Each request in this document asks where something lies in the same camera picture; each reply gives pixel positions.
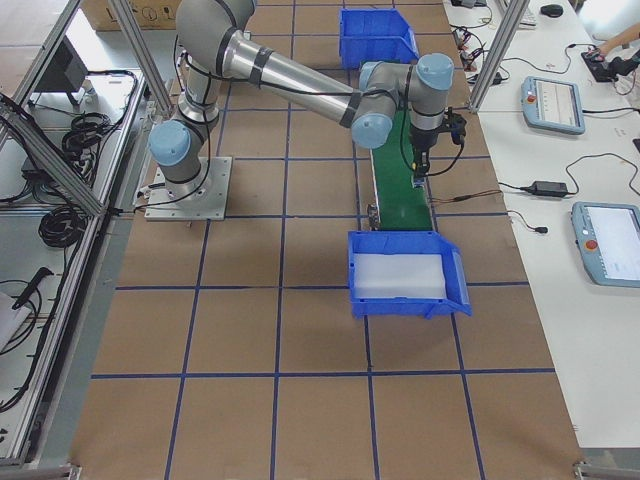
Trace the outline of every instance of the blue plastic bin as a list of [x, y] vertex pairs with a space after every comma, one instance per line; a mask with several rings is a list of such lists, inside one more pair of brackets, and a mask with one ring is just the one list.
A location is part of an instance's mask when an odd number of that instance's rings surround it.
[[342, 68], [362, 62], [409, 63], [419, 57], [413, 30], [395, 8], [340, 11]]
[[[373, 253], [439, 254], [445, 278], [446, 298], [361, 298], [355, 289], [355, 255]], [[364, 315], [447, 315], [463, 312], [471, 316], [469, 293], [460, 250], [432, 231], [349, 232], [349, 289], [355, 317]]]

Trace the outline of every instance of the computer mouse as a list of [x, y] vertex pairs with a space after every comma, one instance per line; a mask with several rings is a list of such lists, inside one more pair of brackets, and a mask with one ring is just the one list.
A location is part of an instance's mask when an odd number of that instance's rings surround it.
[[540, 13], [546, 15], [547, 17], [557, 18], [564, 13], [564, 10], [562, 9], [562, 5], [552, 3], [540, 7]]

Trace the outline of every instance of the green conveyor belt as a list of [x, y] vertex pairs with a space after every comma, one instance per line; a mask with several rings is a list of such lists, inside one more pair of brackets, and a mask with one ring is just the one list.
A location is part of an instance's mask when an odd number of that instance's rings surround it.
[[398, 112], [387, 143], [372, 151], [380, 230], [433, 230], [425, 192], [422, 188], [413, 188], [411, 171], [400, 154], [402, 141], [407, 161], [411, 162], [409, 118], [404, 138], [400, 138], [401, 126], [402, 112]]

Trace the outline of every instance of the cable connector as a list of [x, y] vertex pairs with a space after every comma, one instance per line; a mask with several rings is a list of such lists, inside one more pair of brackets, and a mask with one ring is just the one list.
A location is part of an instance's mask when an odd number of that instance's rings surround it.
[[543, 182], [536, 180], [529, 187], [520, 187], [520, 190], [538, 197], [562, 198], [569, 195], [567, 184], [562, 182]]

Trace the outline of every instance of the white table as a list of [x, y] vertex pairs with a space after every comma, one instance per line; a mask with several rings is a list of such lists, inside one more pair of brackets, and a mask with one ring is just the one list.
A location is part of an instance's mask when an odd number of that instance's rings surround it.
[[[541, 16], [539, 8], [549, 3], [531, 0], [538, 17], [535, 30], [518, 31], [507, 57], [526, 58], [535, 65], [563, 70], [567, 65], [564, 47], [590, 43], [590, 39], [566, 0], [560, 3], [562, 17]], [[489, 0], [493, 23], [502, 11]], [[445, 1], [451, 23], [473, 26], [488, 16], [485, 8], [452, 7]], [[483, 41], [495, 29], [472, 30]], [[472, 48], [477, 42], [470, 41]], [[529, 128], [520, 106], [520, 86], [528, 76], [577, 83], [583, 108], [609, 109], [628, 106], [609, 84], [596, 84], [579, 52], [565, 75], [537, 72], [519, 61], [505, 62], [511, 73], [508, 82], [491, 87], [479, 117], [498, 179], [512, 185], [529, 185], [534, 180], [566, 182], [565, 166], [582, 155], [614, 152], [640, 164], [631, 140], [640, 137], [636, 113], [614, 119], [586, 118], [586, 133], [578, 137]], [[521, 212], [535, 226], [549, 228], [547, 235], [529, 232], [515, 218], [513, 229], [524, 261], [536, 305], [545, 330], [558, 378], [578, 442], [583, 448], [640, 447], [640, 290], [593, 284], [582, 266], [570, 212], [576, 201], [632, 203], [640, 197], [627, 186], [633, 169], [614, 157], [585, 159], [571, 169], [580, 193], [565, 200], [541, 199], [505, 193], [507, 208]], [[635, 180], [640, 189], [640, 178]]]

